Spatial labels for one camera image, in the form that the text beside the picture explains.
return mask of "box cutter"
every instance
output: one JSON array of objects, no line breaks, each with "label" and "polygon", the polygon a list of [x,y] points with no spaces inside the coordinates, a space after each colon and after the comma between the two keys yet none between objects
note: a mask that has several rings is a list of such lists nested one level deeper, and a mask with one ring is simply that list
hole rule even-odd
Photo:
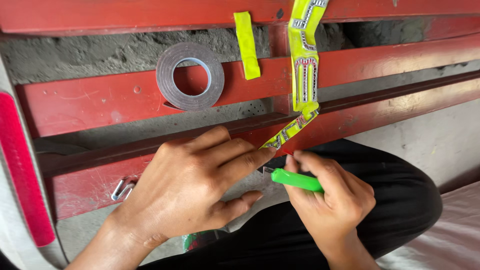
[{"label": "box cutter", "polygon": [[288,184],[315,192],[324,192],[324,189],[318,182],[318,179],[310,176],[289,172],[281,168],[272,169],[265,166],[264,174],[269,174],[272,177],[273,182]]}]

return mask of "black pants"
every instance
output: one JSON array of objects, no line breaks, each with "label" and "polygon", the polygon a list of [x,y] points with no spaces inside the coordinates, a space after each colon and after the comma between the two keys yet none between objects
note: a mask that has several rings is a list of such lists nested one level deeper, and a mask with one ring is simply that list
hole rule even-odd
[{"label": "black pants", "polygon": [[[338,161],[345,170],[374,188],[377,204],[357,227],[361,242],[374,258],[419,236],[440,217],[442,201],[437,188],[426,174],[408,162],[345,139],[309,151]],[[280,157],[271,160],[268,166],[276,168],[284,164],[285,157]],[[210,245],[140,269],[198,266],[329,269],[290,202],[258,212],[240,229]]]}]

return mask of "double-sided tape roll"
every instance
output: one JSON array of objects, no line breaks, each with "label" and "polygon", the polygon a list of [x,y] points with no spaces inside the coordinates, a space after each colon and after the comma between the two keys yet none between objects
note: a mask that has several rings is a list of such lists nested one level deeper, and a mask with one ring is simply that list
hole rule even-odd
[{"label": "double-sided tape roll", "polygon": [[[208,76],[205,91],[197,96],[182,93],[173,81],[175,67],[192,61],[201,65]],[[168,48],[156,64],[156,82],[162,95],[181,110],[198,111],[212,107],[222,94],[225,83],[222,64],[207,47],[193,42],[182,42]]]}]

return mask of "metal hook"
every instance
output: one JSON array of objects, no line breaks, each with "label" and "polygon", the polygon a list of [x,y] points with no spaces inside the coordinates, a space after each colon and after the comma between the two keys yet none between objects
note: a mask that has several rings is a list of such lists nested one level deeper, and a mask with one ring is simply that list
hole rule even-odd
[{"label": "metal hook", "polygon": [[125,186],[125,188],[122,191],[120,191],[120,188],[123,182],[125,182],[125,180],[123,179],[120,180],[120,183],[117,185],[117,188],[115,188],[115,191],[113,191],[111,196],[112,200],[114,201],[119,200],[128,190],[127,196],[125,197],[125,200],[126,200],[128,198],[128,195],[130,195],[130,192],[132,192],[133,188],[135,187],[135,183],[130,182],[128,183],[128,185]]}]

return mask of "yellow masking tape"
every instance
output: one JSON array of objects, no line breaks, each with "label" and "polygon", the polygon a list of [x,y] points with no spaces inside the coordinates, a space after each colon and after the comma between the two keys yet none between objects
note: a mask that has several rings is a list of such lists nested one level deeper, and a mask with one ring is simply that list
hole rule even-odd
[{"label": "yellow masking tape", "polygon": [[290,122],[262,147],[280,149],[318,115],[318,52],[315,30],[328,0],[295,0],[288,23],[288,40],[292,60],[293,110],[302,114]]},{"label": "yellow masking tape", "polygon": [[237,38],[240,46],[240,55],[245,71],[245,79],[260,77],[255,41],[253,40],[252,22],[248,11],[233,13],[237,27]]}]

